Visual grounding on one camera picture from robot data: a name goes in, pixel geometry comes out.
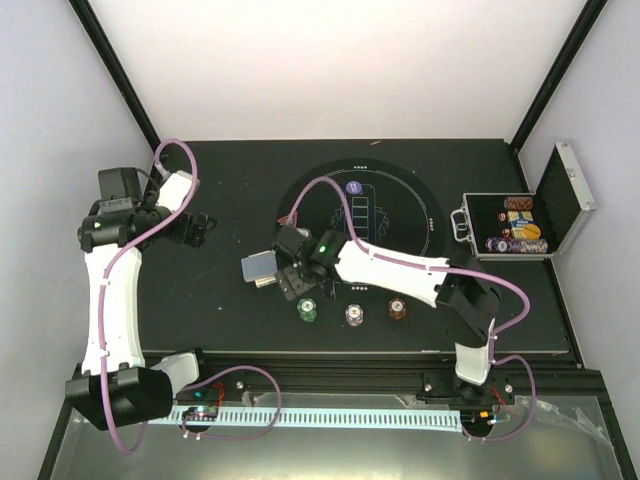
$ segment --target open case lid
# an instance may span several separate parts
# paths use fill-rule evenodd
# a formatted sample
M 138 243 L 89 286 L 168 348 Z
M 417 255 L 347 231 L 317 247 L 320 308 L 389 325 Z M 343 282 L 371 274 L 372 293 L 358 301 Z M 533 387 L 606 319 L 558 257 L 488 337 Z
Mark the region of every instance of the open case lid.
M 556 143 L 535 193 L 555 236 L 556 252 L 564 251 L 582 227 L 581 218 L 596 209 L 591 190 L 573 149 Z

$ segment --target white robotic arm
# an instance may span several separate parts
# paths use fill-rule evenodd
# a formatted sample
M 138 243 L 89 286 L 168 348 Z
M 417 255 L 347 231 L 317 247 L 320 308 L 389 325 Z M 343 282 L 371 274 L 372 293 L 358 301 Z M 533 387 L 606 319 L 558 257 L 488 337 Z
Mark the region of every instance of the white robotic arm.
M 90 324 L 81 377 L 66 384 L 66 397 L 96 427 L 105 429 L 99 396 L 101 359 L 106 356 L 110 378 L 114 419 L 127 425 L 168 414 L 172 399 L 199 377 L 198 359 L 193 352 L 164 358 L 145 368 L 138 339 L 137 286 L 142 252 L 129 248 L 115 263 L 104 295 L 104 335 L 106 348 L 100 348 L 99 295 L 105 285 L 104 272 L 127 242 L 142 235 L 175 212 L 191 188 L 191 175 L 177 172 L 158 192 L 142 199 L 135 169 L 112 169 L 99 173 L 103 199 L 96 202 L 85 218 L 78 236 L 85 251 L 90 284 Z M 215 221 L 204 215 L 183 213 L 157 236 L 173 238 L 182 244 L 199 246 Z M 149 243 L 141 244 L 145 248 Z
M 335 279 L 386 288 L 433 308 L 452 308 L 457 314 L 451 322 L 451 329 L 456 332 L 456 375 L 475 385 L 486 381 L 498 296 L 476 279 L 455 278 L 442 271 L 449 267 L 449 259 L 407 255 L 363 241 L 356 243 L 334 231 L 316 240 L 289 226 L 282 227 L 274 248 L 281 263 L 288 264 L 275 278 L 290 300 L 321 281 Z

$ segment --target case handle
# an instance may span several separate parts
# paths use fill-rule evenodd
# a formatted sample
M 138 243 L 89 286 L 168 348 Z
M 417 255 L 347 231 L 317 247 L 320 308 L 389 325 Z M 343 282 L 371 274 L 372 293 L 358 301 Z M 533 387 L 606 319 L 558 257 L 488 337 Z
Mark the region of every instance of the case handle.
M 457 210 L 454 210 L 453 212 L 451 212 L 451 215 L 450 215 L 451 228 L 453 228 L 453 238 L 456 239 L 456 242 L 460 242 L 460 243 L 470 242 L 471 232 L 469 232 L 469 226 L 467 225 L 466 222 L 462 222 L 462 223 L 456 222 L 455 217 L 458 214 L 464 215 L 464 210 L 462 208 L 458 208 Z M 464 232 L 464 231 L 466 231 L 467 234 L 464 237 L 459 237 L 458 232 Z

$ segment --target black table surface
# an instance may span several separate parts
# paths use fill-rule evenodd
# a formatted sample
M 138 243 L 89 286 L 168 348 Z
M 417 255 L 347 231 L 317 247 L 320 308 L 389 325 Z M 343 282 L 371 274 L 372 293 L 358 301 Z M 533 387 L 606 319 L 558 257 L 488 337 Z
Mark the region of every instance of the black table surface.
M 341 158 L 393 163 L 417 175 L 433 192 L 445 218 L 468 192 L 521 192 L 518 166 L 502 140 L 316 140 L 190 142 L 200 188 L 190 211 L 204 212 L 218 226 L 199 249 L 157 241 L 143 255 L 139 335 L 145 352 L 202 347 L 208 352 L 421 353 L 452 352 L 441 309 L 408 302 L 411 316 L 397 322 L 368 314 L 359 327 L 346 324 L 346 304 L 320 292 L 318 318 L 303 322 L 295 302 L 275 286 L 245 283 L 240 260 L 267 250 L 274 239 L 278 204 L 308 170 Z M 167 149 L 171 170 L 189 170 L 184 154 Z M 470 255 L 447 228 L 444 255 Z M 530 296 L 529 317 L 504 332 L 499 352 L 561 353 L 569 350 L 561 299 L 553 273 L 542 262 L 485 262 L 483 268 L 519 285 Z M 521 310 L 508 291 L 496 322 Z

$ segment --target white cable channel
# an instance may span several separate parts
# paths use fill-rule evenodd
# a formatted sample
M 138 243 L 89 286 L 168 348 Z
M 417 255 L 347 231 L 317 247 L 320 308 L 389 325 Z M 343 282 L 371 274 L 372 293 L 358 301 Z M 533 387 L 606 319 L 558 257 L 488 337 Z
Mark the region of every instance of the white cable channel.
M 181 425 L 182 415 L 193 405 L 174 405 L 165 418 L 150 425 Z M 190 420 L 193 426 L 266 427 L 275 408 L 221 407 L 215 420 Z M 283 408 L 276 427 L 376 428 L 394 430 L 462 431 L 460 412 L 446 410 L 381 410 L 344 408 Z

